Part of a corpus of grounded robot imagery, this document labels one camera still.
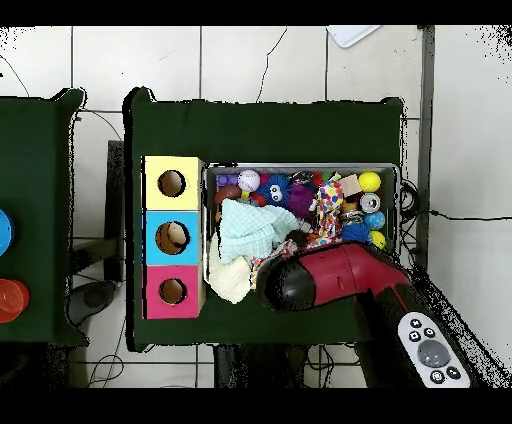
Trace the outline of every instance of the shape sorter box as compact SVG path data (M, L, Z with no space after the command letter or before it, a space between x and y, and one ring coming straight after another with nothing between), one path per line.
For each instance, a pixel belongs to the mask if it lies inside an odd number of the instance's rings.
M198 265L201 259L201 212L146 211L145 259L146 265ZM158 247L156 234L161 225L180 224L188 235L188 243L181 253L170 255Z
M143 318L196 318L205 301L203 164L193 157L145 156L142 165ZM165 292L176 286L180 294L170 301Z
M160 297L160 285L179 280L186 293L182 302L169 305ZM197 318L205 301L202 268L194 266L148 266L146 283L147 319Z
M146 182L145 207L147 210L197 211L201 207L201 170L199 158L180 156L144 156L142 184ZM169 196L162 192L162 179L177 178L182 192Z

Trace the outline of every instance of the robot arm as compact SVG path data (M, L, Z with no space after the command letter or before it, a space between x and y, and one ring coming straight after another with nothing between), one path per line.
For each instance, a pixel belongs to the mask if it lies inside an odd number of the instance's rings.
M266 306L286 311L356 295L372 334L358 353L375 386L477 385L459 346L407 272L370 246L342 243L276 258L258 273L256 291Z

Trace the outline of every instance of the green table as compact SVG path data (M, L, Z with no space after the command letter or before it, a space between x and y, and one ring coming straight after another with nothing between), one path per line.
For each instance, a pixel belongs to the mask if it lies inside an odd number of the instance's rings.
M254 293L232 305L209 289L197 319L143 320L141 156L197 156L205 162L378 162L400 166L402 103L398 99L309 105L156 102L148 89L136 88L126 97L123 113L127 241L133 240L133 245L127 246L128 292L133 294L127 299L131 348L140 350L152 343L328 344L368 337L365 321L351 298L311 311L276 313L264 309Z
M69 128L83 100L63 90L50 100L0 97L0 208L15 239L0 256L0 278L24 283L27 309L0 324L0 341L85 345L66 318L70 278Z

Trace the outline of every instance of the blue block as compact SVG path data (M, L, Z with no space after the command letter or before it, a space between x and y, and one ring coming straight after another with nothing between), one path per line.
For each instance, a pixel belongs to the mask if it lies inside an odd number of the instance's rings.
M190 242L185 250L177 255L162 252L156 244L158 227L166 222L179 222L188 230ZM200 244L199 212L146 212L146 265L197 265Z

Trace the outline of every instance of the yellow block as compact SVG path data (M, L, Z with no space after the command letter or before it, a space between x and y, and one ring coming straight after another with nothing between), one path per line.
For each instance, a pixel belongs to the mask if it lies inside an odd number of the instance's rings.
M203 166L199 158L145 156L142 160L144 162L142 169L144 169L146 174L147 210L199 210L201 204L201 168ZM183 192L176 197L166 196L161 191L162 185L159 186L161 176L166 171L177 171L177 173L171 173L169 178L177 181L183 178L185 181Z

